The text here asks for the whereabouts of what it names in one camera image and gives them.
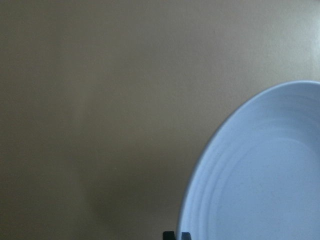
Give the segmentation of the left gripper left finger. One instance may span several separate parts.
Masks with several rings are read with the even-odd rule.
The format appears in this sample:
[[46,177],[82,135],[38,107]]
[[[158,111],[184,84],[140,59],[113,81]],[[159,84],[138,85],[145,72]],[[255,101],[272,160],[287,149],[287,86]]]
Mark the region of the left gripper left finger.
[[162,240],[175,240],[175,232],[174,231],[164,231],[162,233]]

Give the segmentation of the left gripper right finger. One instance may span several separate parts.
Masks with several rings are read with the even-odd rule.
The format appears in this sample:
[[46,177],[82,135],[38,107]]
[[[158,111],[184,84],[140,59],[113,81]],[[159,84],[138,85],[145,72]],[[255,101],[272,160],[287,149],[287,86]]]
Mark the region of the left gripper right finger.
[[189,232],[182,232],[181,240],[192,240],[191,234]]

